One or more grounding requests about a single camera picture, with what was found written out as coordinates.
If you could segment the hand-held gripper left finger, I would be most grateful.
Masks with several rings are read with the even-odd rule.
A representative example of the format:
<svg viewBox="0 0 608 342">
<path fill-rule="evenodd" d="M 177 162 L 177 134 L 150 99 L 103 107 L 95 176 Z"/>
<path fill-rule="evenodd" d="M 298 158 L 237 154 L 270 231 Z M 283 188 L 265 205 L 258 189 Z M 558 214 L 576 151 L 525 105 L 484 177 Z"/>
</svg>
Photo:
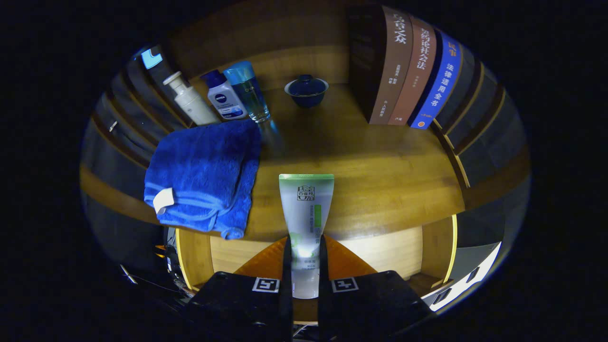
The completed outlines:
<svg viewBox="0 0 608 342">
<path fill-rule="evenodd" d="M 277 243 L 280 277 L 218 271 L 185 306 L 194 341 L 291 342 L 293 300 L 290 238 Z"/>
</svg>

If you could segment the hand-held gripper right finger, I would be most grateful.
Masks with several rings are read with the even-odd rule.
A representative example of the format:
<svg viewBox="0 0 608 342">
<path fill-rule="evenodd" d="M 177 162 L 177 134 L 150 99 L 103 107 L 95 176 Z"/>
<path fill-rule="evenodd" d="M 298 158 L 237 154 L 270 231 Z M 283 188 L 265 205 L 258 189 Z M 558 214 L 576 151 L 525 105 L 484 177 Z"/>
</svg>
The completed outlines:
<svg viewBox="0 0 608 342">
<path fill-rule="evenodd" d="M 318 327 L 322 342 L 397 342 L 435 318 L 396 271 L 375 271 L 333 238 L 321 239 Z"/>
</svg>

